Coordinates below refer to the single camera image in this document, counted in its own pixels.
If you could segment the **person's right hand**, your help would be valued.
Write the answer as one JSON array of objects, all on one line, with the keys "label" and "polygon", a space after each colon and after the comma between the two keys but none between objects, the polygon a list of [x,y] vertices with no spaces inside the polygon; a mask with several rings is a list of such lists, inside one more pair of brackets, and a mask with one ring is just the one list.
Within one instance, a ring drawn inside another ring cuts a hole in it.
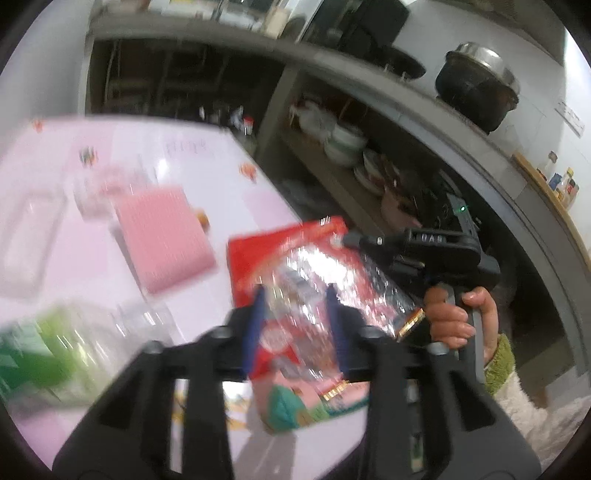
[{"label": "person's right hand", "polygon": [[[451,349],[460,349],[475,336],[476,329],[468,324],[468,313],[455,304],[449,304],[448,293],[442,287],[430,288],[424,298],[425,313],[430,322],[431,338],[443,342]],[[499,342],[499,317],[495,300],[483,287],[462,295],[462,301],[468,307],[480,312],[483,332],[484,364],[488,364]]]}]

